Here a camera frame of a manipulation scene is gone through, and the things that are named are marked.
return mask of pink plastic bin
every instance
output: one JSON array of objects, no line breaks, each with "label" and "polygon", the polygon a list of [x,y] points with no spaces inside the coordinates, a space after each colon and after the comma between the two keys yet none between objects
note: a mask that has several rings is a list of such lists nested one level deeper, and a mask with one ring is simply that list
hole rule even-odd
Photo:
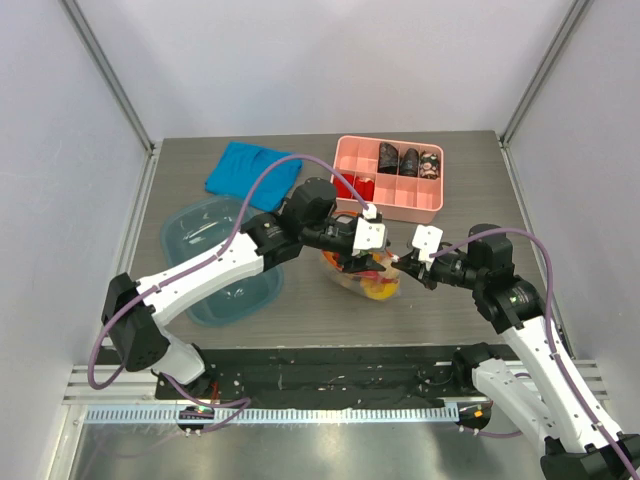
[{"label": "pink plastic bin", "polygon": [[[419,153],[435,153],[440,160],[440,178],[427,180],[377,173],[380,142],[387,142],[396,147],[400,157],[409,148],[415,148]],[[424,224],[431,222],[442,208],[444,152],[437,145],[347,135],[338,141],[333,166],[340,173],[375,180],[373,203],[383,218]],[[338,209],[361,211],[362,207],[356,200],[338,197]]]}]

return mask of transparent blue container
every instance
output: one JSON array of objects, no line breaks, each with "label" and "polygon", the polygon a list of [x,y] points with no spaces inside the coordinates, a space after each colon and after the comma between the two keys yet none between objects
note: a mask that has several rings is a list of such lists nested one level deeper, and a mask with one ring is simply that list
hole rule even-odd
[{"label": "transparent blue container", "polygon": [[[231,233],[242,202],[214,196],[191,205],[167,219],[160,241],[169,267],[215,247]],[[256,214],[249,208],[243,222]],[[239,280],[187,309],[189,318],[205,327],[220,327],[246,317],[278,296],[284,273],[280,266]]]}]

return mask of white wall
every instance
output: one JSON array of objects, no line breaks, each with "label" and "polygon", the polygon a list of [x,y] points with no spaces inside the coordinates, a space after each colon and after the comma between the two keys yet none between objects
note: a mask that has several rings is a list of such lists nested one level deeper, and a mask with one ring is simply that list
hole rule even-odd
[{"label": "white wall", "polygon": [[640,431],[640,2],[594,2],[512,144],[572,343]]},{"label": "white wall", "polygon": [[39,478],[143,150],[58,2],[0,2],[0,465]]},{"label": "white wall", "polygon": [[571,0],[80,0],[164,137],[502,131]]}]

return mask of folded towel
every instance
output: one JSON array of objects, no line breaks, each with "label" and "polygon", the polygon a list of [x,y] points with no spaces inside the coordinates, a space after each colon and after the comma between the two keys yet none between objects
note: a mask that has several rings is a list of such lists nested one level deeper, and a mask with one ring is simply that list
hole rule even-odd
[{"label": "folded towel", "polygon": [[[260,174],[276,160],[287,155],[290,154],[257,145],[231,142],[222,154],[218,166],[207,178],[205,190],[216,195],[233,195],[244,199]],[[302,160],[293,160],[276,167],[258,186],[250,204],[267,212],[278,209],[301,168]]]}]

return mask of wooden tabletop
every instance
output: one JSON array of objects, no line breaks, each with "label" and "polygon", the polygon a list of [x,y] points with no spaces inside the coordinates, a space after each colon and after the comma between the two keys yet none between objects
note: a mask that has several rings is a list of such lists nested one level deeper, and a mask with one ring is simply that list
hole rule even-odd
[{"label": "wooden tabletop", "polygon": [[[511,182],[494,132],[379,133],[391,138],[441,146],[445,152],[444,207],[433,224],[444,240],[465,238],[478,223],[524,228]],[[306,153],[333,163],[340,135],[285,135],[241,138],[168,139],[163,142],[153,180],[132,278],[167,268],[160,230],[180,209],[210,196],[204,182],[231,140],[282,151]],[[306,163],[298,183],[311,176],[329,178],[318,165]],[[392,250],[407,251],[415,225],[385,221]],[[516,273],[542,290],[529,241],[512,237]],[[311,345],[417,345],[499,343],[491,325],[477,312],[469,291],[439,286],[426,290],[407,276],[400,296],[376,302],[340,287],[318,271],[319,252],[303,249],[284,264],[280,295],[262,310],[231,325],[207,328],[183,313],[169,330],[202,348],[300,347]]]}]

